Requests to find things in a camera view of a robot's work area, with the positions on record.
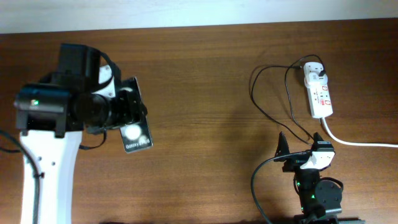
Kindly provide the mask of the white power strip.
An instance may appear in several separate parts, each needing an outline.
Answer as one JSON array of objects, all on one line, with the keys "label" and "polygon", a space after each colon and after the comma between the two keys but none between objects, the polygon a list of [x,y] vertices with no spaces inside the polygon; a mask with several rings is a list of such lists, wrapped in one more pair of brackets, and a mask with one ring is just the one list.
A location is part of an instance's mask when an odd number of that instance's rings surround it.
[{"label": "white power strip", "polygon": [[[318,62],[305,63],[303,71],[304,76],[309,73],[317,73],[319,76],[326,75],[323,65]],[[312,118],[321,119],[333,114],[328,84],[307,88],[307,93]]]}]

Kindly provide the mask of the black Galaxy smartphone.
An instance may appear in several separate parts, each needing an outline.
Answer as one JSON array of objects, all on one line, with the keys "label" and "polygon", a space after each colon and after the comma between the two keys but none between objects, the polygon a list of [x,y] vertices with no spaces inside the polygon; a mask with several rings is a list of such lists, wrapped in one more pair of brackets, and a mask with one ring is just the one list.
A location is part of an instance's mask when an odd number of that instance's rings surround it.
[{"label": "black Galaxy smartphone", "polygon": [[147,120],[147,108],[144,105],[141,90],[136,77],[123,81],[120,89],[127,97],[130,118],[124,126],[120,127],[120,133],[127,154],[148,149],[154,145],[153,138]]}]

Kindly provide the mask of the white USB charger adapter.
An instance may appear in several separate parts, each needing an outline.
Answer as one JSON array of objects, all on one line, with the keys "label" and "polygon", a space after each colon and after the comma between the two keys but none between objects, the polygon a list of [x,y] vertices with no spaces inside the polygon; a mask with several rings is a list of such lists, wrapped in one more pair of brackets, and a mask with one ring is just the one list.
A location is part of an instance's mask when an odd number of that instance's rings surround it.
[{"label": "white USB charger adapter", "polygon": [[319,76],[317,73],[309,73],[304,76],[304,84],[307,88],[314,88],[317,86],[327,85],[328,76]]}]

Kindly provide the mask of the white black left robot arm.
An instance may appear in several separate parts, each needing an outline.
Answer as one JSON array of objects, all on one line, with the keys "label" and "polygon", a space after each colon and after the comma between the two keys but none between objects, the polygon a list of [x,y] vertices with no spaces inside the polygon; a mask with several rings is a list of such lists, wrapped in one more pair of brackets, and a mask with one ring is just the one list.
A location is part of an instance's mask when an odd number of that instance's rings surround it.
[{"label": "white black left robot arm", "polygon": [[70,223],[76,157],[83,134],[118,130],[127,153],[153,145],[136,78],[102,51],[62,44],[58,67],[16,96],[16,142],[24,158],[22,223]]}]

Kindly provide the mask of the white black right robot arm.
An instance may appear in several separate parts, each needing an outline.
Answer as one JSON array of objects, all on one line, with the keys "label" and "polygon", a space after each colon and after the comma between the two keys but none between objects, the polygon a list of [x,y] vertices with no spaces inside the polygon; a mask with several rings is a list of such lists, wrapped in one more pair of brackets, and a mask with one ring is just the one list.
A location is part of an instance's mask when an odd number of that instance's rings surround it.
[{"label": "white black right robot arm", "polygon": [[283,172],[294,173],[294,189],[299,196],[302,214],[295,223],[338,223],[342,212],[343,183],[320,172],[330,167],[335,156],[331,142],[315,133],[309,150],[290,152],[284,133],[279,133],[275,152],[276,162],[282,162]]}]

